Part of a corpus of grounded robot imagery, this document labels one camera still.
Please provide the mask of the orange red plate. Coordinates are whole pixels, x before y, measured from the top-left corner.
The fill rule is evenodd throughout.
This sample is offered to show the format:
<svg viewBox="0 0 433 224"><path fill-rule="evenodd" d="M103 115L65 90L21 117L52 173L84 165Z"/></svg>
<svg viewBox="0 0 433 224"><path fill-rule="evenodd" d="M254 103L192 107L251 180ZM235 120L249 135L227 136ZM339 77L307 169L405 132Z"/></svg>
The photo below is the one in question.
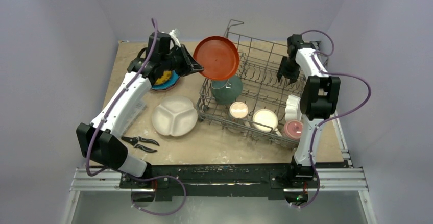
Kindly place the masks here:
<svg viewBox="0 0 433 224"><path fill-rule="evenodd" d="M236 46L222 36L210 36L196 47L193 58L203 66L200 74L210 80L223 81L234 76L240 57Z"/></svg>

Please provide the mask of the white scalloped teal bowl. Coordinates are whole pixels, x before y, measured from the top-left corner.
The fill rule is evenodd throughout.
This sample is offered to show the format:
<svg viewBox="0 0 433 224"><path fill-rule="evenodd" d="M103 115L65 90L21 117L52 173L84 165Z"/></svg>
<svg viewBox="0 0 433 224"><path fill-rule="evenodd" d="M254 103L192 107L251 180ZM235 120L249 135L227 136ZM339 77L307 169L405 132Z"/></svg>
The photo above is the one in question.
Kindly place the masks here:
<svg viewBox="0 0 433 224"><path fill-rule="evenodd" d="M227 80L211 82L211 94L215 101L221 105L234 102L240 96L242 90L243 83L237 75Z"/></svg>

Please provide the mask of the cream divided plate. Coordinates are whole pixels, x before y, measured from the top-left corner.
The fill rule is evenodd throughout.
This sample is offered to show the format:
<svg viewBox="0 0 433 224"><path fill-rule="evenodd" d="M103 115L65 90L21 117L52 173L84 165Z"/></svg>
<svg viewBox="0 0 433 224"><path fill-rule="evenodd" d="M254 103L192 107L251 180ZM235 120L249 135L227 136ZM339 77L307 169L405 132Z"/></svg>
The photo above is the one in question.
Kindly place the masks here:
<svg viewBox="0 0 433 224"><path fill-rule="evenodd" d="M179 137L195 127L198 113L189 98L168 96L153 109L151 121L158 134Z"/></svg>

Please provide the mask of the green floral mug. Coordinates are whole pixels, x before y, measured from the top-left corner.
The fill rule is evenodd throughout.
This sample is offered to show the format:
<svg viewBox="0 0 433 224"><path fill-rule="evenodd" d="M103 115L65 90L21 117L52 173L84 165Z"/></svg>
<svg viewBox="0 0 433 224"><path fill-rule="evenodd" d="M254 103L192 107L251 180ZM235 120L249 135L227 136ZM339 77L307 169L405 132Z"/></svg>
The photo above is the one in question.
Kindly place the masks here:
<svg viewBox="0 0 433 224"><path fill-rule="evenodd" d="M262 132L274 133L282 136L278 129L278 117L269 109L260 109L253 114L252 126Z"/></svg>

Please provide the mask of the pink ghost mug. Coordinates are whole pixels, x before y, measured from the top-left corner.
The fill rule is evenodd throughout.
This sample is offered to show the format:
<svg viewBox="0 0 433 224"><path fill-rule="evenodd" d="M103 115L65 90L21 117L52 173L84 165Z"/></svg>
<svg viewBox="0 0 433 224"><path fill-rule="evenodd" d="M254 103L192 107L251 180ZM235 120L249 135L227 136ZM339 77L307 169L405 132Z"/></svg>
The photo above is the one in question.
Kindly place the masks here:
<svg viewBox="0 0 433 224"><path fill-rule="evenodd" d="M293 119L288 120L283 127L283 136L293 140L295 142L299 142L302 136L303 131L303 123L299 120Z"/></svg>

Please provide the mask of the cream dragon mug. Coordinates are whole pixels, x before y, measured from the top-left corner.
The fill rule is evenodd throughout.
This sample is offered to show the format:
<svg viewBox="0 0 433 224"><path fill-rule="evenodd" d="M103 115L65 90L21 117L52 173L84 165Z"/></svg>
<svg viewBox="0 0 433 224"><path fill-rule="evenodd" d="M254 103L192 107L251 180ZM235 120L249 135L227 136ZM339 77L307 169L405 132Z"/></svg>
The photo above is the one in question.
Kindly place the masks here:
<svg viewBox="0 0 433 224"><path fill-rule="evenodd" d="M249 114L248 106L243 102L234 102L229 107L228 120L230 124L227 125L227 129L233 133L242 133L249 127L250 124L247 121Z"/></svg>

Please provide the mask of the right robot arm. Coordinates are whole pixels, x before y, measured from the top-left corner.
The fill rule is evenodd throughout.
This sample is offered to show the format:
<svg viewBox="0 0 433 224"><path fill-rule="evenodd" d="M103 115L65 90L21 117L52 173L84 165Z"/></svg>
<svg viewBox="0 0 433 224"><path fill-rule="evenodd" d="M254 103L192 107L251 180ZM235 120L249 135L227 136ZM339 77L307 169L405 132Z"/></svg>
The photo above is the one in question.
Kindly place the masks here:
<svg viewBox="0 0 433 224"><path fill-rule="evenodd" d="M293 34L287 39L287 56L282 57L277 78L297 81L303 73L306 83L300 97L300 112L303 115L303 131L295 154L288 168L285 179L294 187L317 176L315 149L321 135L321 125L335 113L340 78L328 74L320 62L313 43L303 40L301 34Z"/></svg>

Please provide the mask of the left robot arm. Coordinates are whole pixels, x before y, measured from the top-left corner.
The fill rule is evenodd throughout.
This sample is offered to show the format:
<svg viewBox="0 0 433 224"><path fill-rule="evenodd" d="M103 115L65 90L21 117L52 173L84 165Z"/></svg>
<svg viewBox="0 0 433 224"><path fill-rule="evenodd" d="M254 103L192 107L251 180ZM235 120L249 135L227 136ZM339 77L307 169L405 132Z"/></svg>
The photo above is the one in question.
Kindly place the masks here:
<svg viewBox="0 0 433 224"><path fill-rule="evenodd" d="M142 97L165 71L174 71L180 77L203 71L203 66L179 42L178 35L177 29L153 32L148 46L130 62L121 85L105 108L90 123L78 125L76 134L89 176L94 175L90 171L90 162L94 161L131 175L140 188L151 184L148 162L129 153L120 137L136 117Z"/></svg>

